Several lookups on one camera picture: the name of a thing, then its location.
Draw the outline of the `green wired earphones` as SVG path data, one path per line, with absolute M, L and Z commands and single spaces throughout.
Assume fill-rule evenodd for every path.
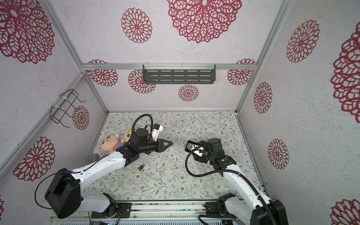
M 171 178 L 171 160 L 168 156 L 147 155 L 120 170 L 120 178 L 127 186 L 137 189 L 170 188 L 173 184 Z

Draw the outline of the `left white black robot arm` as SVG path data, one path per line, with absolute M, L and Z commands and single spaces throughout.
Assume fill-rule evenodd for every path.
M 116 143 L 113 152 L 98 161 L 72 171 L 59 170 L 45 193 L 45 199 L 59 219 L 76 212 L 97 212 L 113 217 L 118 206 L 110 194 L 86 194 L 83 190 L 106 174 L 138 160 L 140 154 L 161 153 L 172 145 L 172 141 L 165 139 L 153 140 L 147 129 L 139 128 L 127 142 Z

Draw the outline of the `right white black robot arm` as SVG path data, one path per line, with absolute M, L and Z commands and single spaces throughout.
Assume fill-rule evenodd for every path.
M 201 163 L 210 163 L 213 171 L 194 174 L 189 167 L 185 169 L 193 177 L 201 178 L 219 173 L 240 194 L 228 193 L 220 196 L 216 202 L 206 202 L 206 214 L 198 220 L 205 224 L 205 218 L 239 220 L 243 225 L 287 225 L 288 218 L 284 205 L 279 200 L 272 200 L 243 174 L 236 161 L 226 155 L 221 140 L 212 138 L 199 143 L 188 141 L 185 147 L 187 158 L 193 156 Z

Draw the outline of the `yellow head pink plush doll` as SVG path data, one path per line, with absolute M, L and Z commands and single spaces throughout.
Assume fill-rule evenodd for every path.
M 129 129 L 124 137 L 125 142 L 128 142 L 130 140 L 131 135 L 132 135 L 132 129 Z

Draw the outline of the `beige striped plush doll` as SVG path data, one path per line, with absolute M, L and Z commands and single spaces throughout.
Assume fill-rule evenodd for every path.
M 112 154 L 118 147 L 125 143 L 124 138 L 120 138 L 118 134 L 108 136 L 101 144 L 101 150 Z

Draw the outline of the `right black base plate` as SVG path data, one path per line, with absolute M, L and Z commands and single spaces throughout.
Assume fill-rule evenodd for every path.
M 206 202 L 204 205 L 206 215 L 226 216 L 228 215 L 225 206 L 219 202 Z

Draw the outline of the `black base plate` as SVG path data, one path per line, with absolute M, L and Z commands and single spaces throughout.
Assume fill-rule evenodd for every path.
M 129 218 L 132 203 L 111 203 L 104 212 L 92 212 L 91 219 L 100 218 Z
M 219 202 L 206 202 L 204 205 L 206 215 L 226 216 L 228 215 L 225 206 Z

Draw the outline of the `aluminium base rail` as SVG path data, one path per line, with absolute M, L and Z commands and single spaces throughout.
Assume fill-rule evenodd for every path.
M 50 225 L 200 225 L 204 204 L 217 200 L 118 201 L 132 203 L 129 218 L 91 219 L 92 212 L 76 212 L 65 219 L 50 217 Z

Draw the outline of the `dark grey wall shelf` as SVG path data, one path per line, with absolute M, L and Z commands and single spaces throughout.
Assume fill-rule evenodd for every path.
M 214 84 L 216 66 L 142 66 L 145 84 Z

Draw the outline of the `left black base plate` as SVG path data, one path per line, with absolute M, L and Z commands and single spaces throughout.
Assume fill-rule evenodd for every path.
M 132 203 L 111 203 L 104 212 L 92 212 L 91 219 L 100 218 L 129 218 Z

